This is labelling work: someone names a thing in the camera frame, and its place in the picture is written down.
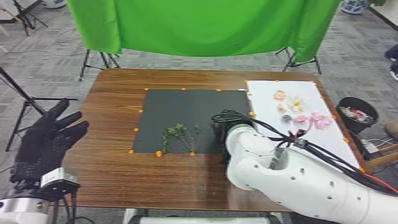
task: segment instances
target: black mat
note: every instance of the black mat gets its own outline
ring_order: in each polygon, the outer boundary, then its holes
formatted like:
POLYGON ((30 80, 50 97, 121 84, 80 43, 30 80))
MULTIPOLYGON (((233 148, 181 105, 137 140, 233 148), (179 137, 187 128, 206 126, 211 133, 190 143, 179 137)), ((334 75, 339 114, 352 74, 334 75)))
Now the black mat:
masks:
MULTIPOLYGON (((146 94, 144 113, 133 149, 137 153, 155 153, 163 148, 163 129, 185 125, 190 135, 195 136, 194 126, 203 130, 197 153, 219 154, 211 116, 224 109, 249 114, 247 92, 215 90, 149 90, 146 94)), ((188 153, 178 139, 171 138, 167 153, 188 153)))

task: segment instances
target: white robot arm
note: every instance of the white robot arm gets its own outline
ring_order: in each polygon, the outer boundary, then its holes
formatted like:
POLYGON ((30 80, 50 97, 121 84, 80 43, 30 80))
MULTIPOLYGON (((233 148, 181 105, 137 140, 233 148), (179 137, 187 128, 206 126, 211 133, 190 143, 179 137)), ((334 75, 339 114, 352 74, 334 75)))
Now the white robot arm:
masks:
POLYGON ((259 190, 291 211, 343 224, 396 224, 398 197, 362 186, 316 159, 275 149, 249 125, 227 134, 227 178, 243 190, 259 190))

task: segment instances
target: white paper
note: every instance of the white paper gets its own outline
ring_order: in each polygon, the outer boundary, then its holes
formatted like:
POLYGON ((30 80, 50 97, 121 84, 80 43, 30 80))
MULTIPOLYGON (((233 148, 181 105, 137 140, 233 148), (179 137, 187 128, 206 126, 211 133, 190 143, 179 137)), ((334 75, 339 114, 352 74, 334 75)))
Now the white paper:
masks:
MULTIPOLYGON (((283 115, 288 114, 295 118, 297 115, 311 117, 311 113, 318 112, 322 115, 332 117, 325 101, 322 99, 320 91, 316 84, 313 82, 302 81, 249 81, 249 99, 252 101, 252 112, 256 113, 256 119, 267 122, 277 131, 288 134, 288 131, 295 134, 299 129, 307 130, 309 122, 297 124, 293 121, 286 124, 281 120, 283 115), (293 113, 284 101, 274 99, 274 94, 277 90, 283 90, 288 97, 299 96, 304 102, 304 112, 293 113), (286 108, 286 113, 281 114, 277 111, 277 105, 283 104, 286 108)), ((354 152, 345 142, 345 136, 339 130, 336 120, 330 119, 332 124, 323 130, 316 129, 313 126, 309 133, 304 136, 304 139, 322 146, 339 158, 359 168, 357 159, 354 152)), ((279 135, 268 131, 263 127, 258 126, 258 131, 265 136, 279 137, 279 135)), ((302 152, 306 155, 311 155, 302 149, 291 148, 302 152)))

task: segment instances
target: gray carpet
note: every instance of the gray carpet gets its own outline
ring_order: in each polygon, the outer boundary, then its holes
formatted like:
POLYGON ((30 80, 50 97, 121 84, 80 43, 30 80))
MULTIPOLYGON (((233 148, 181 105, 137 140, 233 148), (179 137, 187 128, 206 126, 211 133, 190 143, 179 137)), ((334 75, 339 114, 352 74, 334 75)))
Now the gray carpet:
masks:
MULTIPOLYGON (((34 96, 75 97, 78 103, 69 111, 78 110, 87 91, 96 79, 98 70, 89 69, 84 82, 78 82, 78 73, 84 59, 84 44, 78 32, 73 29, 73 19, 68 8, 48 10, 41 6, 34 14, 48 23, 48 28, 37 24, 32 36, 25 36, 20 24, 5 24, 11 37, 0 33, 0 46, 20 53, 4 53, 0 50, 0 66, 11 73, 27 92, 34 96)), ((322 83, 327 87, 334 103, 345 96, 364 99, 377 107, 380 113, 378 124, 362 132, 362 137, 386 136, 382 125, 398 121, 396 90, 398 83, 389 76, 391 62, 384 52, 398 43, 398 34, 375 15, 366 12, 362 16, 350 16, 338 12, 330 25, 323 45, 318 52, 323 75, 322 83)), ((211 69, 235 71, 281 71, 286 55, 272 53, 224 58, 188 58, 126 50, 117 59, 124 68, 151 69, 211 69)), ((91 64, 101 66, 98 54, 91 64)), ((316 73, 314 65, 306 65, 290 71, 316 73)), ((21 98, 0 83, 0 146, 5 146, 11 127, 14 125, 21 98)), ((25 125, 37 119, 32 111, 27 115, 25 125)), ((0 170, 12 164, 16 139, 11 153, 0 147, 0 170)), ((387 167, 378 173, 384 180, 398 187, 398 172, 387 167)), ((0 174, 0 194, 7 192, 7 173, 0 174)), ((112 210, 121 218, 123 211, 112 210)), ((84 214, 94 217, 98 223, 117 223, 100 217, 101 209, 85 209, 84 214)))

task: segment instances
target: tripod stand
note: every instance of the tripod stand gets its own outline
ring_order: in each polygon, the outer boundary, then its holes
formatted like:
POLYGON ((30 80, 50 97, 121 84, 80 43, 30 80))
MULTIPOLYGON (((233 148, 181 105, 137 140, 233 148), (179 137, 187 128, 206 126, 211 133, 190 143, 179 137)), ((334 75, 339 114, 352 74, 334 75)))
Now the tripod stand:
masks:
MULTIPOLYGON (((115 61, 115 59, 114 59, 112 54, 107 53, 107 55, 108 55, 108 61, 107 61, 107 59, 105 59, 105 53, 103 53, 103 52, 98 52, 98 53, 100 53, 100 55, 101 55, 105 68, 110 68, 110 62, 114 63, 115 68, 121 68, 121 66, 119 66, 119 64, 117 64, 117 61, 115 61)), ((85 51, 84 66, 82 66, 82 71, 80 71, 78 81, 84 81, 85 68, 96 68, 96 69, 100 69, 100 70, 105 70, 103 68, 100 68, 100 67, 96 67, 96 66, 92 66, 92 65, 87 64, 89 57, 91 57, 91 49, 87 49, 87 51, 85 51)))
POLYGON ((314 64, 316 64, 316 69, 318 69, 318 74, 322 75, 318 57, 314 56, 313 60, 307 61, 307 62, 304 62, 304 63, 295 63, 295 53, 293 53, 293 55, 290 55, 290 49, 288 49, 288 47, 284 47, 284 48, 277 51, 275 55, 279 55, 283 51, 286 51, 288 58, 290 58, 288 64, 286 64, 284 69, 283 69, 283 72, 286 72, 288 68, 295 68, 295 67, 300 67, 302 65, 306 65, 306 64, 309 64, 309 63, 314 63, 314 64))
POLYGON ((25 33, 27 33, 27 36, 28 36, 28 29, 36 29, 36 21, 43 24, 44 27, 48 27, 48 25, 39 20, 39 18, 34 16, 34 14, 27 11, 27 9, 21 7, 21 4, 20 4, 18 0, 12 0, 12 2, 14 2, 16 10, 18 10, 18 16, 20 16, 20 19, 21 19, 25 33))
POLYGON ((5 147, 5 152, 9 152, 9 148, 11 148, 11 145, 12 145, 16 134, 20 134, 27 130, 27 128, 20 129, 21 119, 23 119, 23 116, 25 116, 27 108, 32 107, 36 109, 36 111, 39 112, 39 114, 43 115, 46 113, 46 110, 43 109, 43 107, 39 106, 36 101, 39 101, 39 100, 62 100, 62 98, 46 98, 46 97, 36 98, 36 97, 28 96, 27 92, 23 91, 23 89, 21 89, 14 79, 11 78, 7 72, 4 71, 2 67, 0 67, 0 74, 2 74, 2 77, 4 77, 4 78, 0 77, 4 83, 9 85, 11 89, 16 91, 20 96, 25 98, 23 107, 21 107, 18 120, 16 120, 16 125, 14 125, 14 129, 12 129, 11 137, 9 137, 9 143, 7 143, 7 147, 5 147))

